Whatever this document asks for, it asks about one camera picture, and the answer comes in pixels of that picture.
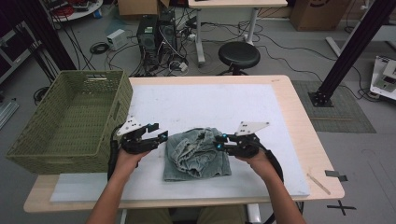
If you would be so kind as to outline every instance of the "white board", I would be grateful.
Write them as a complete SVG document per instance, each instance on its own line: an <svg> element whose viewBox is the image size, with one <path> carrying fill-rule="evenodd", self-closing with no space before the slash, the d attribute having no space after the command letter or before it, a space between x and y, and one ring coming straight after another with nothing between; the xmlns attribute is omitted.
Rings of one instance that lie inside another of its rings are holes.
<svg viewBox="0 0 396 224"><path fill-rule="evenodd" d="M241 121L270 122L256 134L271 149L284 173L292 196L309 195L300 163L270 85L139 85L133 86L131 113L142 124L160 123L160 130L181 133L212 127L234 133ZM164 182L164 148L151 151L134 171L122 194L123 200L175 200L265 197L263 181L245 162L230 157L230 176L205 180ZM106 185L106 174L60 175L52 202L96 201Z"/></svg>

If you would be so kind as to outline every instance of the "desk leg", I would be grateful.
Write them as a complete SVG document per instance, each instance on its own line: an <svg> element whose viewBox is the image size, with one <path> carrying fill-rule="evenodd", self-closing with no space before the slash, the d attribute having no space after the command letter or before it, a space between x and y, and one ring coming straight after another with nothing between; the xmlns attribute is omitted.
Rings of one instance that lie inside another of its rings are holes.
<svg viewBox="0 0 396 224"><path fill-rule="evenodd" d="M262 223L260 208L257 203L247 204L247 221L250 223Z"/></svg>
<svg viewBox="0 0 396 224"><path fill-rule="evenodd" d="M195 47L198 56L198 67L205 63L204 48L201 40L201 9L197 9L197 35L195 36Z"/></svg>
<svg viewBox="0 0 396 224"><path fill-rule="evenodd" d="M248 27L248 35L245 35L245 41L253 45L253 33L254 33L254 28L256 26L256 19L257 19L257 14L259 13L259 8L254 7L251 10L251 18L250 18L250 25Z"/></svg>
<svg viewBox="0 0 396 224"><path fill-rule="evenodd" d="M327 43L330 45L332 48L332 51L337 55L337 57L340 57L341 50L340 47L338 47L337 43L335 43L334 39L330 36L326 37Z"/></svg>

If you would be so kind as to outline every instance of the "computer tower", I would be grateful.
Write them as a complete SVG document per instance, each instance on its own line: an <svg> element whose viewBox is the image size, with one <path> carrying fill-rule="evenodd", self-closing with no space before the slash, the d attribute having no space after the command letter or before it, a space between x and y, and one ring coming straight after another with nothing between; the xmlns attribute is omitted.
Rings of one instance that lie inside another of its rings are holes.
<svg viewBox="0 0 396 224"><path fill-rule="evenodd" d="M160 35L164 42L164 50L177 50L175 11L164 10L159 18Z"/></svg>
<svg viewBox="0 0 396 224"><path fill-rule="evenodd" d="M158 34L158 16L144 15L137 28L137 41L146 65L159 64L162 50Z"/></svg>

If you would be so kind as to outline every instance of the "floor mat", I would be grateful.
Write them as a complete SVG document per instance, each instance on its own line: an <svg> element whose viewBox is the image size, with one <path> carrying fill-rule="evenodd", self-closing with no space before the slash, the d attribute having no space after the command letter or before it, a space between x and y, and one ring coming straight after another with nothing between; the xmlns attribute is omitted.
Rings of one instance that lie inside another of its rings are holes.
<svg viewBox="0 0 396 224"><path fill-rule="evenodd" d="M376 133L373 125L346 88L339 87L332 95L334 107L314 107L308 92L315 92L318 81L292 81L306 114L317 132L328 133Z"/></svg>

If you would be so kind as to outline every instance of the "black stool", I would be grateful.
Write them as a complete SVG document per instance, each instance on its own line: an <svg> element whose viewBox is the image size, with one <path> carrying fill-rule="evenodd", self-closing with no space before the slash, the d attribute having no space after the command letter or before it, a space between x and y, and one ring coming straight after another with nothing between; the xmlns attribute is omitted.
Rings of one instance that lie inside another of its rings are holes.
<svg viewBox="0 0 396 224"><path fill-rule="evenodd" d="M260 52L245 42L229 42L219 49L220 60L230 68L218 76L233 72L233 76L247 75L241 69L256 66L260 61Z"/></svg>

